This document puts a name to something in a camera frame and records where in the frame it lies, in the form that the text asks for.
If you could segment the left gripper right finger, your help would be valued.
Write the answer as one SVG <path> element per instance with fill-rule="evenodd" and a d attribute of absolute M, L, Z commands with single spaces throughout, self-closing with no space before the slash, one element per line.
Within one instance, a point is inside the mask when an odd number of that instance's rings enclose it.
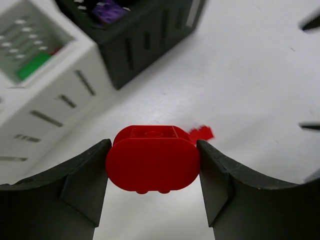
<path fill-rule="evenodd" d="M 317 240 L 320 181 L 295 184 L 255 171 L 204 140 L 200 184 L 217 240 Z"/>

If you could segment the purple lego brick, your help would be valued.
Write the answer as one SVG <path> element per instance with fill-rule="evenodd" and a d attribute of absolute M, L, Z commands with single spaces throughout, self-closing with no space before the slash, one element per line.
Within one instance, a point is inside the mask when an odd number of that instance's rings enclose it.
<path fill-rule="evenodd" d="M 128 11 L 114 0 L 102 0 L 92 9 L 92 14 L 101 25 L 109 25 L 125 16 Z"/>

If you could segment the green square lego brick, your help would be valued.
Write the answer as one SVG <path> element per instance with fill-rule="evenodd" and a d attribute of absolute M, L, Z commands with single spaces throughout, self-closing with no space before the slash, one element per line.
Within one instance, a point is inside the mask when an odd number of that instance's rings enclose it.
<path fill-rule="evenodd" d="M 27 79 L 30 75 L 32 75 L 35 71 L 37 71 L 42 65 L 44 65 L 51 57 L 52 55 L 49 53 L 40 52 L 34 57 L 23 62 L 23 64 L 15 72 L 18 79 L 17 81 L 21 83 L 22 81 Z"/>

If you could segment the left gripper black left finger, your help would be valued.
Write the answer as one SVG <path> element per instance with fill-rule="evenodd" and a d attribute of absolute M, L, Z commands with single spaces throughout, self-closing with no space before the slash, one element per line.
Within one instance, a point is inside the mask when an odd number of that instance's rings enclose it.
<path fill-rule="evenodd" d="M 112 143 L 83 153 L 15 184 L 0 186 L 2 240 L 91 240 L 100 224 Z"/>

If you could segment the red studded lego brick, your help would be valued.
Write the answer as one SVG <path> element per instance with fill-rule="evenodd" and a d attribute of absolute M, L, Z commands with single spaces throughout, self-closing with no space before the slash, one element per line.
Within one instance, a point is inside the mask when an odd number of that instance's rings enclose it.
<path fill-rule="evenodd" d="M 190 141 L 195 145 L 198 140 L 209 141 L 215 138 L 212 129 L 207 125 L 198 128 L 192 128 L 188 132 Z"/>

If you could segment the red rounded lego brick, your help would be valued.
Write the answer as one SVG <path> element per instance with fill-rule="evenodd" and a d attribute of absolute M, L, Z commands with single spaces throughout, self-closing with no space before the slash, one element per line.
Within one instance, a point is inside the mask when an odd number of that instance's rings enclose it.
<path fill-rule="evenodd" d="M 200 165 L 200 153 L 189 134 L 173 125 L 125 127 L 105 160 L 111 182 L 139 194 L 181 190 L 197 178 Z"/>

